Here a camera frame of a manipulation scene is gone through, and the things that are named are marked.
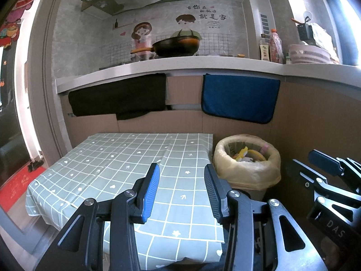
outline frying pan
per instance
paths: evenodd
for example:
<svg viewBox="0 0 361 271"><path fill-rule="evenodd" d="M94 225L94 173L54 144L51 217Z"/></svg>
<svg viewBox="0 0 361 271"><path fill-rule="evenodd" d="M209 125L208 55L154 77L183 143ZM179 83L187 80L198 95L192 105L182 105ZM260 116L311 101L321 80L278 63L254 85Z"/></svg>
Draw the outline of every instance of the frying pan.
<svg viewBox="0 0 361 271"><path fill-rule="evenodd" d="M149 51L156 52L159 57L193 56L199 48L197 36L176 36L155 42L150 48L139 48L130 53Z"/></svg>

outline gray wall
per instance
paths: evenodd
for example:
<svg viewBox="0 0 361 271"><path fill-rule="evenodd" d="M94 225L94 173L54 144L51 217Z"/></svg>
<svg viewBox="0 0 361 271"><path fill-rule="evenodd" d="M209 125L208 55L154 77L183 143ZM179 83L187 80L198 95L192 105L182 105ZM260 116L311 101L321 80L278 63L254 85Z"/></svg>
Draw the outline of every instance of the gray wall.
<svg viewBox="0 0 361 271"><path fill-rule="evenodd" d="M199 5L200 8L194 9L194 5ZM206 9L202 9L203 6L212 12L206 12ZM66 131L60 98L55 90L55 79L85 75L101 67L130 61L130 50L134 47L131 33L136 24L143 21L150 22L153 27L152 39L157 41L169 37L179 29L175 19L180 14L192 14L196 17L196 23L191 29L199 32L203 37L200 54L220 53L235 56L242 53L248 57L243 8L238 2L218 0L167 2L130 10L102 21L81 12L81 0L61 0L53 33L52 84L57 120L68 151L72 147ZM200 18L201 14L206 14L207 19ZM212 14L218 19L211 19ZM221 20L220 15L224 15L226 19ZM118 19L119 28L114 30L115 19Z"/></svg>
<svg viewBox="0 0 361 271"><path fill-rule="evenodd" d="M81 0L61 0L52 45L52 82L56 114L68 151L66 131L55 79L79 76L99 70L102 61L102 20L81 12Z"/></svg>
<svg viewBox="0 0 361 271"><path fill-rule="evenodd" d="M299 35L297 27L291 18L294 13L288 0L270 0L273 15L276 23L277 32L283 41L283 48L288 50L288 45L298 44ZM311 22L319 24L332 37L333 46L336 47L338 35L333 22L332 14L328 11L327 2L324 0L303 0L306 10L311 11L313 18Z"/></svg>
<svg viewBox="0 0 361 271"><path fill-rule="evenodd" d="M288 52L288 46L299 44L300 38L297 27L291 21L293 17L291 6L288 0L270 0L274 21L276 23L277 33L282 40L282 47Z"/></svg>
<svg viewBox="0 0 361 271"><path fill-rule="evenodd" d="M152 25L152 31L147 37L151 42L156 42L170 37L182 28L176 22L176 18L182 14L191 14L196 18L190 28L199 32L203 38L200 42L199 55L236 56L242 53L248 57L242 3L221 0L182 0L149 5L104 20L102 45L104 67L131 60L133 55L130 51L135 48L131 34L138 23L146 21ZM118 28L114 29L116 19Z"/></svg>

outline blue gripper pad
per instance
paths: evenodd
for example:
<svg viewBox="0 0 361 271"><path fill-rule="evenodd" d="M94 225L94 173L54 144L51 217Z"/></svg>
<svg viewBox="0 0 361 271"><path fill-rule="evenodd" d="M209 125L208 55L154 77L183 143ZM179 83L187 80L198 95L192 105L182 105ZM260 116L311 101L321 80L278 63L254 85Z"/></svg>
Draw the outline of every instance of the blue gripper pad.
<svg viewBox="0 0 361 271"><path fill-rule="evenodd" d="M157 164L155 166L152 178L150 180L147 193L144 197L143 214L141 216L144 223L147 222L147 219L150 217L152 213L154 200L156 198L156 193L158 189L159 178L160 178L160 169L159 169L159 165Z"/></svg>
<svg viewBox="0 0 361 271"><path fill-rule="evenodd" d="M338 176L343 173L343 168L339 161L320 151L310 151L308 153L308 161L332 176Z"/></svg>
<svg viewBox="0 0 361 271"><path fill-rule="evenodd" d="M229 217L227 192L232 188L226 180L218 178L212 164L208 164L204 168L204 182L213 216L222 225L226 221L225 219Z"/></svg>

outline red door mat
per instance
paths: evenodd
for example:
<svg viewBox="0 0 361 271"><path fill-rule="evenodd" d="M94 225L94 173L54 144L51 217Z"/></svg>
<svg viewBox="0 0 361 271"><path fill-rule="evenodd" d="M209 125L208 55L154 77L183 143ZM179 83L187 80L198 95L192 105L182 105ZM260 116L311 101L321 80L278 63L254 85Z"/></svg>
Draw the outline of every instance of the red door mat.
<svg viewBox="0 0 361 271"><path fill-rule="evenodd" d="M29 173L25 166L10 177L0 189L0 206L8 212L15 202L26 192L28 185L42 174L46 169L43 167Z"/></svg>

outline plastic bottle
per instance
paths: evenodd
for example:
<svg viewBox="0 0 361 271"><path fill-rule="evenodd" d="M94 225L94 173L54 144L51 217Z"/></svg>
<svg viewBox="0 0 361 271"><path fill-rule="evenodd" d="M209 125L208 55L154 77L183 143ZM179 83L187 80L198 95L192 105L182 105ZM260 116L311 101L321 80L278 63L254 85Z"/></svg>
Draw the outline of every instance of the plastic bottle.
<svg viewBox="0 0 361 271"><path fill-rule="evenodd" d="M270 61L269 45L266 42L266 35L264 33L261 34L261 39L259 40L259 53L262 61Z"/></svg>
<svg viewBox="0 0 361 271"><path fill-rule="evenodd" d="M291 56L289 55L289 53L286 53L286 65L288 64L292 64L292 60L291 60Z"/></svg>
<svg viewBox="0 0 361 271"><path fill-rule="evenodd" d="M272 28L270 36L271 62L283 64L282 41L277 34L277 30Z"/></svg>

